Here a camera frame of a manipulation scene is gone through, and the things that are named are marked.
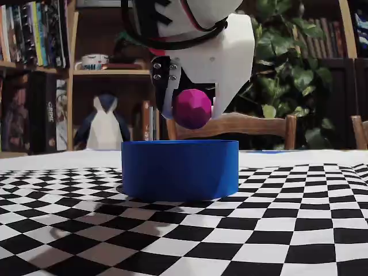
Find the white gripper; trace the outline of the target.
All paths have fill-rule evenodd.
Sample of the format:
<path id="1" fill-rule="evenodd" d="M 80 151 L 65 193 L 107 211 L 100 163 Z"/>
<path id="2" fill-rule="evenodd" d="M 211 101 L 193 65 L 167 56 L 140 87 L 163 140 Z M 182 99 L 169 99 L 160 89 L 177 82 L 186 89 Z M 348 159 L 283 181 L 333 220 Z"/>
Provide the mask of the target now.
<path id="1" fill-rule="evenodd" d="M 213 118 L 224 113 L 244 86 L 244 82 L 223 81 L 234 81 L 237 76 L 249 76 L 251 72 L 255 46 L 251 18 L 232 13 L 227 23 L 227 28 L 211 40 L 187 49 L 167 51 L 168 56 L 153 58 L 151 80 L 156 107 L 164 118 L 173 118 L 173 94 L 179 87 L 182 68 L 193 83 L 218 83 Z"/>

